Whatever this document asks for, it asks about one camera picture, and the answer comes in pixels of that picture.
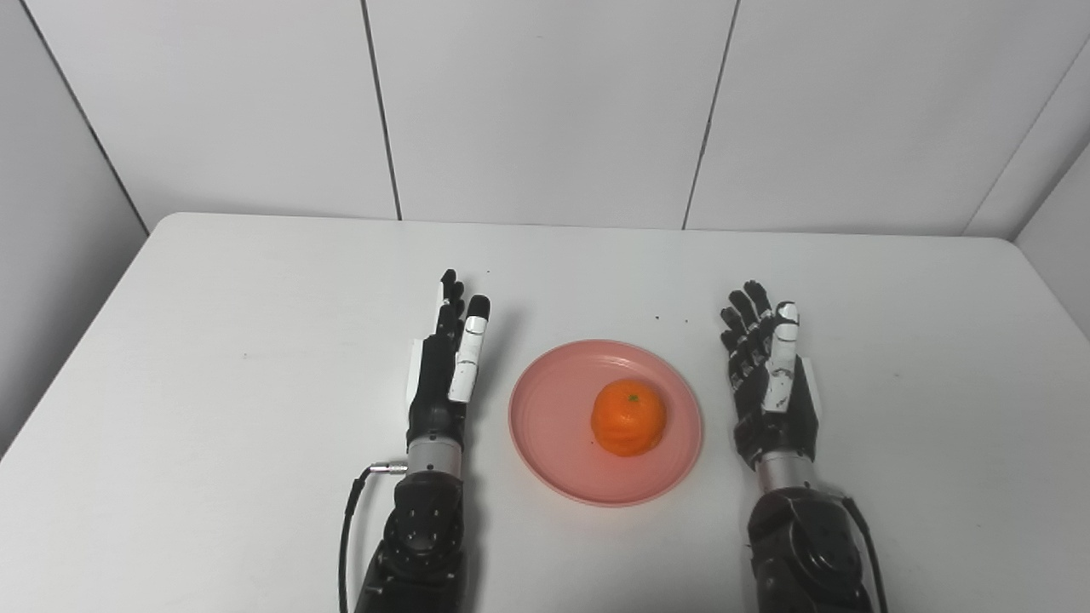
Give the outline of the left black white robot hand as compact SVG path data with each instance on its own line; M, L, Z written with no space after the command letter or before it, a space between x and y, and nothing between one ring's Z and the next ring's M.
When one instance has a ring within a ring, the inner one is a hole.
M486 295L467 298L467 286L455 269L439 280L433 330L417 352L416 387L409 402L405 443L448 438L467 443L467 414L476 381L480 354L491 321Z

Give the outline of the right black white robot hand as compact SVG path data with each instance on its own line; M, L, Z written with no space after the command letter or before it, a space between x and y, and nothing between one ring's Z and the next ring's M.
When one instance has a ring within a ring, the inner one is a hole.
M818 409L798 352L798 306L792 301L773 306L766 287L756 280L744 283L728 300L720 310L726 326L720 344L728 357L737 414L732 442L739 456L751 469L772 450L791 450L813 461Z

